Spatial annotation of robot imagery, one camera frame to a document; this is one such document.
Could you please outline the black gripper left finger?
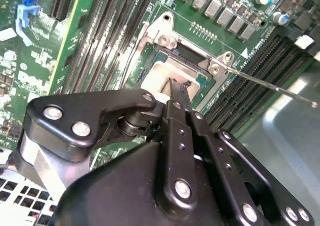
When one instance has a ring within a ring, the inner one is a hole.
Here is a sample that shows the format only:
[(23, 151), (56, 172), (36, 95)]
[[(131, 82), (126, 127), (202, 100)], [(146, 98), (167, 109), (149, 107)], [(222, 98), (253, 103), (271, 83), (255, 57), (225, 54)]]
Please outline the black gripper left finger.
[(145, 144), (194, 155), (182, 85), (170, 84), (167, 103), (137, 88), (39, 97), (27, 105), (18, 151), (57, 208), (77, 180)]

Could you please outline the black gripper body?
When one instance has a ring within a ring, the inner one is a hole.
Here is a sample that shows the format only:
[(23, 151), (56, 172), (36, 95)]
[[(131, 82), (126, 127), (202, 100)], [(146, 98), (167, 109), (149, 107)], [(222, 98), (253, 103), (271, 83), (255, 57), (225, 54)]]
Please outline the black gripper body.
[(149, 143), (78, 179), (62, 196), (56, 226), (185, 226), (200, 178), (190, 148)]

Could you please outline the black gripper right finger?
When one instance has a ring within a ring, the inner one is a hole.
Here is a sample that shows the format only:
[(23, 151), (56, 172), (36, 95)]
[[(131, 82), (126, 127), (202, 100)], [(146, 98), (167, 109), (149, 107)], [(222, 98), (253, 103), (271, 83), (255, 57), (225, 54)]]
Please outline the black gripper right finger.
[(185, 226), (313, 226), (311, 213), (230, 132), (212, 132), (182, 85), (192, 130), (199, 203)]

